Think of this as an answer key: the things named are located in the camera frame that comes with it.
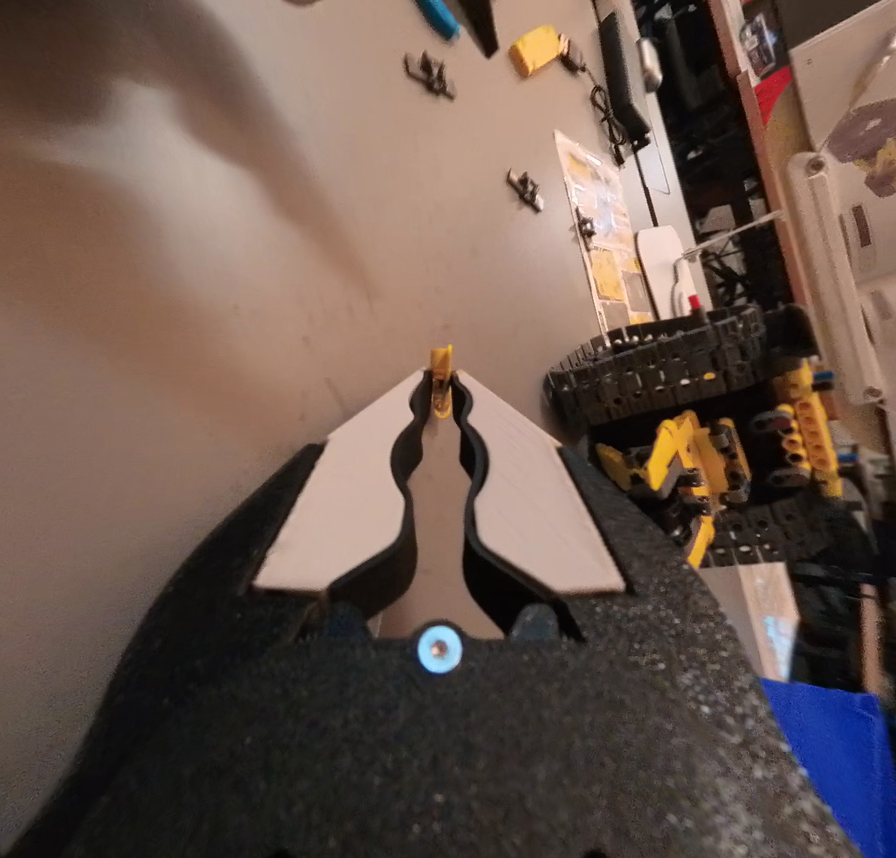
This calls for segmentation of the yellow grey sticker sheet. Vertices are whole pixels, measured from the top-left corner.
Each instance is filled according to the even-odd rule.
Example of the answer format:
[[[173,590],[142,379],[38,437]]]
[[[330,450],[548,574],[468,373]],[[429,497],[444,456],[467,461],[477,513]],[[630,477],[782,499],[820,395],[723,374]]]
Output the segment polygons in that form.
[[[607,155],[590,152],[558,130],[554,144],[599,331],[654,322],[618,169]],[[597,236],[589,249],[577,233],[575,205],[595,221]]]

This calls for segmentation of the wooden board edge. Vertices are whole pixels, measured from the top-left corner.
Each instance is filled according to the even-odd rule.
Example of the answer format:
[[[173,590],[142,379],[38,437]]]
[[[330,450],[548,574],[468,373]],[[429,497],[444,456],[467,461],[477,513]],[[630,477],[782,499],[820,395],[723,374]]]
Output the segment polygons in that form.
[[[780,250],[792,299],[810,309],[812,296],[805,278],[798,239],[788,215],[788,201],[770,154],[763,112],[756,95],[759,85],[740,38],[743,24],[741,0],[707,0],[728,78],[740,100],[752,149],[756,155],[760,182]]]

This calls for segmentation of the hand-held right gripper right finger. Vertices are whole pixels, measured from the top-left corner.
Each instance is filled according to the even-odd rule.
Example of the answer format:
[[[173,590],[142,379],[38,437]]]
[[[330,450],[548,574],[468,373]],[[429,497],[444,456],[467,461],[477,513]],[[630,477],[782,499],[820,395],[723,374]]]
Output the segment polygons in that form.
[[[469,545],[548,598],[624,592],[561,443],[467,372],[453,376],[453,403]]]

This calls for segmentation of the blue cloth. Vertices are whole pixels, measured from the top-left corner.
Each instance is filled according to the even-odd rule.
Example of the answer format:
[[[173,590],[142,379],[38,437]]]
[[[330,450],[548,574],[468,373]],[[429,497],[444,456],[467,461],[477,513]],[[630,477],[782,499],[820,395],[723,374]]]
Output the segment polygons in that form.
[[[895,855],[895,774],[878,696],[760,680],[818,795],[860,852]]]

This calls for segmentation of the black yellow toy tracked vehicle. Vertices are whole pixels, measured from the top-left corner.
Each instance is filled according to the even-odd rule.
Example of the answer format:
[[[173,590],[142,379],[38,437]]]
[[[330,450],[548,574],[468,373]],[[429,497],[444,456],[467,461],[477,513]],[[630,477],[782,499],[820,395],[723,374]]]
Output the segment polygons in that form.
[[[683,551],[757,673],[883,696],[890,457],[840,418],[804,308],[691,302],[581,345],[546,374],[546,398]]]

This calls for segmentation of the blue plastic brick separator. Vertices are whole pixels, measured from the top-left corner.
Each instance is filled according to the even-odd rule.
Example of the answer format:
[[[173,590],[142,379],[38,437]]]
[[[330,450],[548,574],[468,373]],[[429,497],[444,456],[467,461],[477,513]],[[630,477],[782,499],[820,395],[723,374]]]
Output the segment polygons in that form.
[[[420,13],[443,41],[454,42],[461,35],[461,26],[443,0],[414,0]]]

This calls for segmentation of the yellow toy battery box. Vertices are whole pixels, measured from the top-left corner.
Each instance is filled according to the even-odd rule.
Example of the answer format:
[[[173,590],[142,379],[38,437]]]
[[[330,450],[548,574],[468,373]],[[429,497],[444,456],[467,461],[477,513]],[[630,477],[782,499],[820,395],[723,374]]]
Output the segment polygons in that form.
[[[512,67],[522,80],[560,59],[568,38],[553,25],[541,25],[517,38],[508,49]]]

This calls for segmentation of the black keyboard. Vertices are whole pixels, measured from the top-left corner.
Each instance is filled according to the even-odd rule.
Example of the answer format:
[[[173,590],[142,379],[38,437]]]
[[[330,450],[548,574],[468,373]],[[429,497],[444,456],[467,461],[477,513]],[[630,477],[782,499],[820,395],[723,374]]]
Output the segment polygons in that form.
[[[636,153],[651,143],[651,118],[636,39],[619,10],[600,20],[599,42],[612,113]]]

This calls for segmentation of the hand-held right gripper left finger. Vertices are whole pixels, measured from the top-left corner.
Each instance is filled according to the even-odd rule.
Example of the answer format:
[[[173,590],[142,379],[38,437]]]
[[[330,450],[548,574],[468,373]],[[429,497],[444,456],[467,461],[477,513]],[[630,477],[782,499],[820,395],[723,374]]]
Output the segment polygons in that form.
[[[417,568],[409,478],[422,459],[430,374],[413,371],[330,433],[253,586],[390,606]]]

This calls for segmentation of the white panel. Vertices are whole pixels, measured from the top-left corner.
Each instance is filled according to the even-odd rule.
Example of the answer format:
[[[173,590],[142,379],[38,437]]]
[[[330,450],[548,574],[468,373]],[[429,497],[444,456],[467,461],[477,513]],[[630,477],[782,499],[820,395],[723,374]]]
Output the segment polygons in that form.
[[[791,52],[812,147],[828,152],[837,123],[861,105],[895,99],[895,0],[866,10]]]

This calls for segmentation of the yellow toy panel piece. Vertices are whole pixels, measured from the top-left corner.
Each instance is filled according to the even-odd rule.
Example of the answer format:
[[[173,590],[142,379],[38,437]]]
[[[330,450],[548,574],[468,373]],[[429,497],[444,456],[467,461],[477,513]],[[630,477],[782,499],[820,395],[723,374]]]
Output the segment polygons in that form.
[[[453,345],[430,351],[431,403],[439,420],[448,419],[453,414],[453,360]]]

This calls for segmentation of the grey toy track link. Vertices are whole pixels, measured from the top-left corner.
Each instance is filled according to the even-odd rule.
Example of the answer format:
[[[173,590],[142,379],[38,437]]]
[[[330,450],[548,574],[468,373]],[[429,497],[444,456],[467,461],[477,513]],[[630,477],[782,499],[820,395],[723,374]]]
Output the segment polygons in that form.
[[[528,171],[517,172],[512,168],[508,169],[506,183],[523,205],[539,214],[544,211],[545,203],[540,186]]]
[[[429,94],[451,102],[456,100],[456,88],[447,75],[443,61],[423,51],[417,56],[405,54],[402,63],[409,80],[413,80]]]

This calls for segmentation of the white plastic bracket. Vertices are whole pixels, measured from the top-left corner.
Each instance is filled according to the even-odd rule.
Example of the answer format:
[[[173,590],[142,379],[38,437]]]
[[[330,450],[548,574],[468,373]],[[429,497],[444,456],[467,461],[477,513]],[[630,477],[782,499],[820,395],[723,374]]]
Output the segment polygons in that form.
[[[879,405],[886,399],[885,379],[848,257],[831,165],[821,153],[799,152],[790,158],[788,178],[824,355],[848,403]]]

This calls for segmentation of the instruction booklet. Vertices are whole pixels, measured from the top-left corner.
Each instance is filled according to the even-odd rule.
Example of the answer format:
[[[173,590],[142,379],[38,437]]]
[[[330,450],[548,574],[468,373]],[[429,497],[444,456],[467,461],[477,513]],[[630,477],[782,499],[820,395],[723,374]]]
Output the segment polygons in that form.
[[[661,320],[690,316],[694,307],[702,305],[694,262],[674,226],[638,231],[634,248]]]

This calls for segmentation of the purple yellow foam block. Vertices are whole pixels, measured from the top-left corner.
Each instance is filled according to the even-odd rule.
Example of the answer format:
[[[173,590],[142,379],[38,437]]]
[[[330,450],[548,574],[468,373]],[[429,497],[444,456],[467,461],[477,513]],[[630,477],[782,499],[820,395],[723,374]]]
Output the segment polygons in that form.
[[[827,148],[842,164],[857,167],[876,197],[894,196],[895,99],[861,105],[844,115],[829,137]]]

